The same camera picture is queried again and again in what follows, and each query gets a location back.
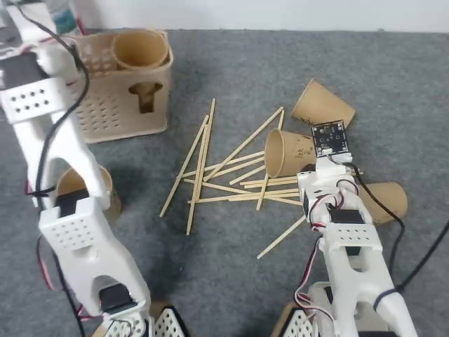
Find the bottle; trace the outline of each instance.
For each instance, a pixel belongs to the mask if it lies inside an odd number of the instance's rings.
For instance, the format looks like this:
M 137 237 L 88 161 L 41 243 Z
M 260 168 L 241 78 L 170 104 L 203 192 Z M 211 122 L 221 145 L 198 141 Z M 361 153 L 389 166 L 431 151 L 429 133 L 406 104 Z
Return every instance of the bottle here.
M 79 21 L 70 6 L 70 0 L 45 0 L 58 34 L 82 35 Z

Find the circuit board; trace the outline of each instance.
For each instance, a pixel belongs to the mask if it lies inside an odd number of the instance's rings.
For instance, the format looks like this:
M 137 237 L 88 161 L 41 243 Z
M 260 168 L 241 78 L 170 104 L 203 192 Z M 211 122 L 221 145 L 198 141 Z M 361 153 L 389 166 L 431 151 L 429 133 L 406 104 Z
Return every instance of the circuit board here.
M 348 152 L 343 121 L 316 124 L 311 128 L 316 158 Z

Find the gray carpet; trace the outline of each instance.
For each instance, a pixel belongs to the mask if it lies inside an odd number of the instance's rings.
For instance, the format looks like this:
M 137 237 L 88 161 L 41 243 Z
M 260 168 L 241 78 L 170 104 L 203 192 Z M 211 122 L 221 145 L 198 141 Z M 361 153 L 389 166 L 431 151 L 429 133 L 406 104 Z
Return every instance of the gray carpet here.
M 192 187 L 181 185 L 166 217 L 158 214 L 212 97 L 217 110 L 208 164 L 224 159 L 277 107 L 291 111 L 312 77 L 357 108 L 349 146 L 366 181 L 395 180 L 408 193 L 396 279 L 410 272 L 448 218 L 447 35 L 179 31 L 170 32 L 170 41 L 169 129 L 91 146 L 125 205 L 114 231 L 135 257 L 153 299 L 171 301 L 193 336 L 270 334 L 316 235 L 303 226 L 262 260 L 255 257 L 301 209 L 275 201 L 264 202 L 259 212 L 254 201 L 201 204 L 186 237 Z M 308 132 L 289 116 L 285 128 Z M 242 154 L 260 151 L 267 131 Z M 34 256 L 36 210 L 23 194 L 25 162 L 4 119 L 0 143 L 0 334 L 77 336 L 64 295 L 47 291 L 41 280 Z M 216 181 L 225 184 L 233 176 Z M 379 231 L 389 256 L 398 226 Z M 406 290 L 420 336 L 448 335 L 448 254 L 446 238 Z M 322 258 L 311 280 L 326 280 Z M 86 327 L 92 331 L 95 323 Z

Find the white wall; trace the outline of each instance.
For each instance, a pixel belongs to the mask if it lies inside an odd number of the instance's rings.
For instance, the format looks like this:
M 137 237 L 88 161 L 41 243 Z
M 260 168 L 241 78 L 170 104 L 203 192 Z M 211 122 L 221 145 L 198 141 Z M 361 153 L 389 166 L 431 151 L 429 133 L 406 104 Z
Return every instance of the white wall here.
M 85 26 L 449 32 L 449 0 L 76 0 Z

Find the tipped-over paper cup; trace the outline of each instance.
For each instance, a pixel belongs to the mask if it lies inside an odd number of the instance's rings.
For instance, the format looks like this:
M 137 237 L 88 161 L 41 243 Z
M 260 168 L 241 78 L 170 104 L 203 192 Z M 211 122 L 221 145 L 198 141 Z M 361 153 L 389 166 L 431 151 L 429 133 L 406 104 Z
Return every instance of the tipped-over paper cup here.
M 108 223 L 111 225 L 112 223 L 115 223 L 120 215 L 121 201 L 114 189 L 114 185 L 112 184 L 112 177 L 109 174 L 108 170 L 100 165 L 99 168 L 103 180 L 105 181 L 107 194 L 109 195 L 111 201 L 111 206 L 106 211 L 103 211 L 103 213 Z M 57 195 L 60 196 L 83 190 L 85 188 L 86 184 L 84 183 L 83 178 L 74 169 L 70 168 L 64 172 L 61 179 L 59 180 L 58 186 L 56 187 L 56 192 Z
M 277 128 L 269 133 L 265 143 L 265 168 L 270 178 L 293 176 L 315 162 L 311 137 Z
M 354 117 L 356 110 L 311 79 L 292 111 L 292 116 L 309 124 L 343 120 L 344 127 Z
M 114 37 L 112 55 L 121 69 L 154 69 L 167 59 L 168 42 L 154 30 L 130 30 Z
M 375 183 L 366 184 L 371 193 L 382 202 L 390 211 L 402 218 L 407 213 L 407 195 L 402 186 L 398 183 Z M 373 220 L 377 224 L 387 223 L 393 218 L 377 205 L 374 200 L 366 193 L 362 186 L 359 197 L 362 199 L 365 207 L 371 213 Z

